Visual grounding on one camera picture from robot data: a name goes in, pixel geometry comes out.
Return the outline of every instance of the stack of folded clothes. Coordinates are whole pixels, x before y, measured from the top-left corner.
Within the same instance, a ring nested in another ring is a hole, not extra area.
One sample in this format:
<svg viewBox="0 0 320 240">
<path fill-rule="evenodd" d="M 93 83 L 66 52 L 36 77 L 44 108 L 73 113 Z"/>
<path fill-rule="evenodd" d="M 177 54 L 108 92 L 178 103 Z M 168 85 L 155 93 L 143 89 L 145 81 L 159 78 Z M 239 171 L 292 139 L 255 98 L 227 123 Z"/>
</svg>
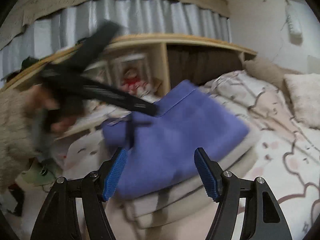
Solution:
<svg viewBox="0 0 320 240">
<path fill-rule="evenodd" d="M 190 82 L 183 81 L 156 104 L 156 117 L 132 113 L 129 122 L 103 124 L 109 151 L 128 150 L 117 196 L 127 219 L 139 228 L 174 222 L 212 202 L 194 165 L 197 147 L 241 177 L 255 163 L 254 153 L 245 153 L 259 139 L 255 127 Z"/>
</svg>

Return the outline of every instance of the brown padded headboard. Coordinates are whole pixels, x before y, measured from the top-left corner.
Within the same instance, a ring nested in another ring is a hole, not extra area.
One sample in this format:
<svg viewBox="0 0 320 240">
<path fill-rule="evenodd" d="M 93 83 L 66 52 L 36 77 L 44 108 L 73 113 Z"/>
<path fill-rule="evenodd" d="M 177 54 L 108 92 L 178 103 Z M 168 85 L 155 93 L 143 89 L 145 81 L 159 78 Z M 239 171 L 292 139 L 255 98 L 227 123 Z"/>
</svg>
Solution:
<svg viewBox="0 0 320 240">
<path fill-rule="evenodd" d="M 224 73 L 243 69 L 238 54 L 230 49 L 168 45 L 167 51 L 171 88 L 184 79 L 203 85 Z"/>
</svg>

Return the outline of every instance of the purple blue fabric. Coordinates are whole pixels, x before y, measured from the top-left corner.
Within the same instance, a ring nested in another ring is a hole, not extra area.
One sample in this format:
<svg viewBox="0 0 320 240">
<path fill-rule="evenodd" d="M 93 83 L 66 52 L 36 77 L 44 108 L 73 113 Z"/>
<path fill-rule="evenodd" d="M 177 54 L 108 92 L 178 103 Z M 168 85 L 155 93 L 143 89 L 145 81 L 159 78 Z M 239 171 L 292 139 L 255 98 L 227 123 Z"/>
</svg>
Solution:
<svg viewBox="0 0 320 240">
<path fill-rule="evenodd" d="M 130 122 L 103 124 L 107 147 L 111 151 L 116 147 L 129 150 L 117 188 L 123 199 L 137 198 L 195 176 L 198 172 L 193 155 L 198 147 L 211 160 L 220 161 L 249 132 L 240 119 L 189 81 L 181 82 L 156 104 L 156 117 L 133 112 Z"/>
</svg>

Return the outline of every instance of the white wall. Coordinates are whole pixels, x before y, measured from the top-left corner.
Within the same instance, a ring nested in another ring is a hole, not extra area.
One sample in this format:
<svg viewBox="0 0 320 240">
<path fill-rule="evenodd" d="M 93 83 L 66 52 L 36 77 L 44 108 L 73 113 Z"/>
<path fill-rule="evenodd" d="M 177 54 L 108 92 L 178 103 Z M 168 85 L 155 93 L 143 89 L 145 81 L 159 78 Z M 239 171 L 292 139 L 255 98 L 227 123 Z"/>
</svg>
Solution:
<svg viewBox="0 0 320 240">
<path fill-rule="evenodd" d="M 307 73 L 308 55 L 320 58 L 320 23 L 306 3 L 291 4 L 302 26 L 301 43 L 291 40 L 287 24 L 281 31 L 286 21 L 285 0 L 230 0 L 232 42 L 282 67 Z"/>
</svg>

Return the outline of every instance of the beige fleece jacket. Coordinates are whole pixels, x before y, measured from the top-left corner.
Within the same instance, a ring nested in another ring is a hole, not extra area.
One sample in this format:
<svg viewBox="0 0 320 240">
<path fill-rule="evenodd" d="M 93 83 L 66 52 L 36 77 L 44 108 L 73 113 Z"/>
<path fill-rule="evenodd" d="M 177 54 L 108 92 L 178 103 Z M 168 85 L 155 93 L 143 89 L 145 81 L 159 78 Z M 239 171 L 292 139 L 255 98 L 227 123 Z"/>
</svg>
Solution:
<svg viewBox="0 0 320 240">
<path fill-rule="evenodd" d="M 28 93 L 6 90 L 0 94 L 0 192 L 27 169 L 30 158 L 38 155 L 23 113 Z"/>
</svg>

